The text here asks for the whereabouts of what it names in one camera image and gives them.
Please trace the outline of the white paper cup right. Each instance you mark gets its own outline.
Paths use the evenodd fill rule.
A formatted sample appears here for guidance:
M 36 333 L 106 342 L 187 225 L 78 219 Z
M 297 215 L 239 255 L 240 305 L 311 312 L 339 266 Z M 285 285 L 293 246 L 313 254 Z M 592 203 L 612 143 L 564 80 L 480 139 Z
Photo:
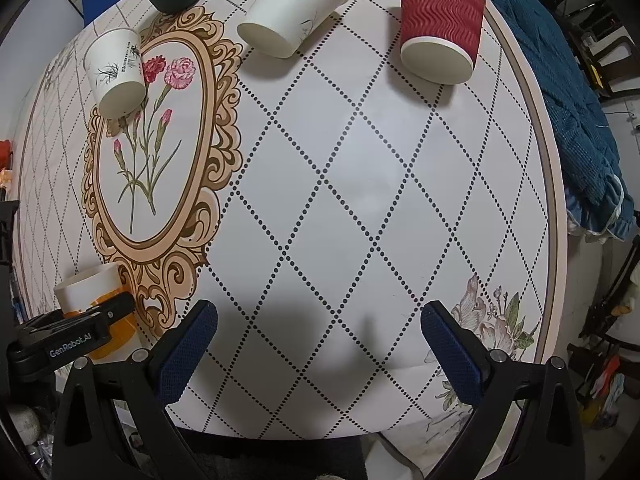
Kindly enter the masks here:
M 240 38 L 272 58 L 289 58 L 348 0 L 255 0 L 236 26 Z

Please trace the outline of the teal quilted blanket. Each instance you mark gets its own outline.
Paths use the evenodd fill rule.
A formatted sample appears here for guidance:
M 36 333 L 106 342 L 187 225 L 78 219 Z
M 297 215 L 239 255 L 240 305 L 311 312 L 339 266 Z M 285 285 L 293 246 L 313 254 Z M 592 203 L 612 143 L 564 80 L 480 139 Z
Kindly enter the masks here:
M 636 220 L 620 153 L 560 26 L 538 0 L 491 2 L 537 78 L 560 155 L 570 226 L 580 234 L 626 240 Z

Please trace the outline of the red corrugated paper cup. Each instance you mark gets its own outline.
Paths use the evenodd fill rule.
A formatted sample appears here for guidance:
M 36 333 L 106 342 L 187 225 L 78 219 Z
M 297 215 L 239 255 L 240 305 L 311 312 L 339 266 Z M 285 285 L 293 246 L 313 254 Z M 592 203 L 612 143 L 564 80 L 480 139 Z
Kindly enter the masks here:
M 486 0 L 401 0 L 400 59 L 434 84 L 463 84 L 480 50 Z

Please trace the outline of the white paper cup left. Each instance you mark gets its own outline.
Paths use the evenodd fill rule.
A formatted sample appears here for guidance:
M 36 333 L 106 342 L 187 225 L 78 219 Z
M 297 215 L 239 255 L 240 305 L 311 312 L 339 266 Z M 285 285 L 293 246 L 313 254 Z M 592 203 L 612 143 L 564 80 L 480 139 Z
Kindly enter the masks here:
M 115 28 L 96 38 L 85 53 L 84 69 L 104 119 L 128 115 L 146 96 L 140 37 L 131 28 Z

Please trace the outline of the orange and white paper cup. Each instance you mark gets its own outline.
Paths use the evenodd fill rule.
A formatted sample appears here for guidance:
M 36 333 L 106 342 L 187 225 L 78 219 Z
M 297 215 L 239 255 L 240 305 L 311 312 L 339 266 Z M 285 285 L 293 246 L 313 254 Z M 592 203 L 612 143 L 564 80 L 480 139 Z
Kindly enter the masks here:
M 54 288 L 54 294 L 66 318 L 85 313 L 103 300 L 111 299 L 129 288 L 119 276 L 117 263 L 103 263 L 82 271 L 62 281 Z M 136 319 L 130 313 L 110 326 L 112 339 L 90 353 L 98 364 L 125 361 L 131 352 L 140 348 Z

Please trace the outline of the patterned floral tablecloth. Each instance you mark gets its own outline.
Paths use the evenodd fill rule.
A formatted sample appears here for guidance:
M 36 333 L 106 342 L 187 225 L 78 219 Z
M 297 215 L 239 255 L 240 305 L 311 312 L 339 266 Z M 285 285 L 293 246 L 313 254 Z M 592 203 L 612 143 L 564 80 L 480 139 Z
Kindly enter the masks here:
M 421 334 L 438 300 L 490 348 L 551 356 L 566 252 L 544 100 L 486 3 L 470 80 L 400 59 L 400 0 L 348 0 L 290 58 L 236 32 L 255 0 L 165 18 L 120 0 L 88 26 L 32 3 L 6 40 L 16 274 L 26 312 L 117 263 L 148 344 L 201 299 L 219 330 L 169 413 L 224 436 L 315 439 L 459 414 Z M 146 96 L 104 119 L 90 44 L 131 28 Z

